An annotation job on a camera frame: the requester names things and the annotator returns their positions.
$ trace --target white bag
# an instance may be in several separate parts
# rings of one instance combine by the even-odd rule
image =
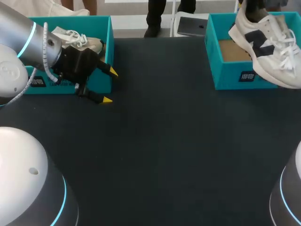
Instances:
[[[24,16],[88,16],[86,9],[72,11],[54,0],[0,0]]]

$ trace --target black table surface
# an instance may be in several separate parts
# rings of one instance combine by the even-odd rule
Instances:
[[[217,91],[204,39],[116,40],[113,103],[24,96],[25,130],[72,186],[81,226],[271,226],[269,195],[301,140],[301,92]]]

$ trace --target new balance sneaker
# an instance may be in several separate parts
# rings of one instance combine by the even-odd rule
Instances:
[[[86,37],[84,34],[79,34],[76,31],[65,30],[60,27],[56,27],[52,33],[62,40],[63,48],[73,46],[80,51],[86,48],[92,49],[96,53],[100,53],[103,49],[104,42],[97,38]]]
[[[288,29],[283,16],[267,12],[258,23],[250,22],[245,2],[229,31],[230,37],[250,54],[253,69],[262,78],[282,87],[300,89],[301,51],[293,31]]]

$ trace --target shoelace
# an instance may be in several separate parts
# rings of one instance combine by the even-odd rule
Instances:
[[[66,34],[70,35],[70,37],[76,38],[74,41],[67,41],[66,44],[77,44],[77,47],[81,48],[83,45],[88,43],[87,37],[84,34],[79,34],[76,31],[68,30]]]
[[[280,56],[284,57],[284,60],[279,65],[279,69],[293,70],[294,75],[296,76],[296,71],[295,71],[296,61],[294,55],[298,54],[300,52],[300,49],[298,48],[295,34],[291,29],[289,29],[289,32],[292,35],[292,38],[288,38],[287,35],[283,32],[282,37],[279,40],[274,41],[271,38],[271,42],[276,48],[281,49]]]

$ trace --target white robot dome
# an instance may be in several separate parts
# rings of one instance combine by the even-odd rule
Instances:
[[[36,138],[19,129],[0,127],[0,226],[34,202],[47,171],[47,154]]]

